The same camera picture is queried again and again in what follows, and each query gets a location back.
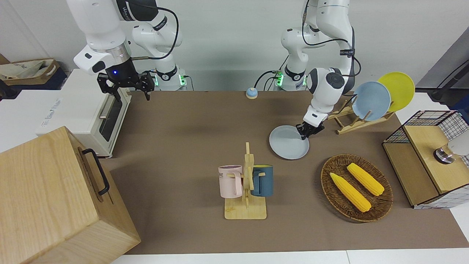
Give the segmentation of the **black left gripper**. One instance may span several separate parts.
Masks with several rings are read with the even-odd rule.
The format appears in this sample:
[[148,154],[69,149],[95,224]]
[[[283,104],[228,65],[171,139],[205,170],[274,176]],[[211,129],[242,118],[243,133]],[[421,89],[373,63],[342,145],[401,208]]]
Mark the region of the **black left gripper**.
[[305,121],[303,122],[303,124],[297,124],[295,127],[298,133],[300,134],[301,140],[306,140],[308,139],[308,135],[309,137],[311,137],[312,135],[316,135],[325,128],[323,123],[319,124],[318,127],[315,127]]

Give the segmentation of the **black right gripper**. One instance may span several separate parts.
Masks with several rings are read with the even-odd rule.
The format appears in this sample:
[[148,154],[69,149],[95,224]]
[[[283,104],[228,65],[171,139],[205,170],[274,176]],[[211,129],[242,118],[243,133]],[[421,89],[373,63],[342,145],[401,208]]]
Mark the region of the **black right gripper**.
[[109,67],[106,69],[106,73],[98,73],[97,75],[97,83],[102,93],[112,95],[117,102],[121,103],[118,88],[134,88],[141,90],[146,100],[150,100],[150,93],[155,89],[154,77],[149,71],[145,71],[140,74],[139,79],[139,74],[131,59],[120,65]]

